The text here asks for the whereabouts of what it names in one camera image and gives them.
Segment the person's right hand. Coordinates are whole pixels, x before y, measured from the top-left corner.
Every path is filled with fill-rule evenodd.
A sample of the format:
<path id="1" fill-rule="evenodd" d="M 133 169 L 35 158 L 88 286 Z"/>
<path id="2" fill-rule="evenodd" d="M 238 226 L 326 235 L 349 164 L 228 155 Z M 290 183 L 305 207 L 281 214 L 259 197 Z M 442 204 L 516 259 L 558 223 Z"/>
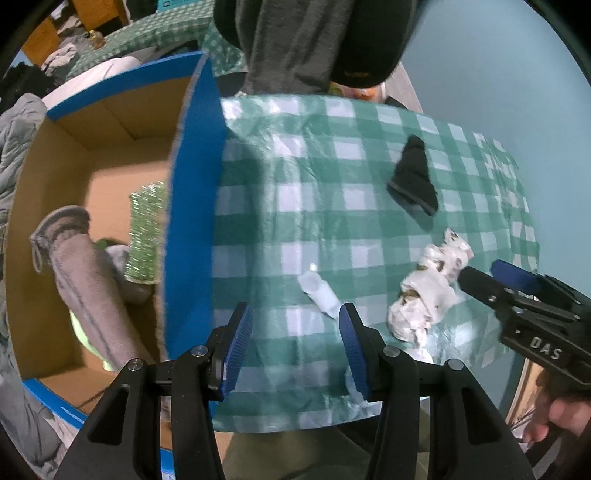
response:
<path id="1" fill-rule="evenodd" d="M 590 421 L 590 401 L 575 397 L 557 397 L 548 387 L 551 375 L 542 371 L 536 379 L 540 388 L 535 402 L 534 413 L 525 427 L 523 441 L 542 442 L 554 425 L 580 437 Z"/>

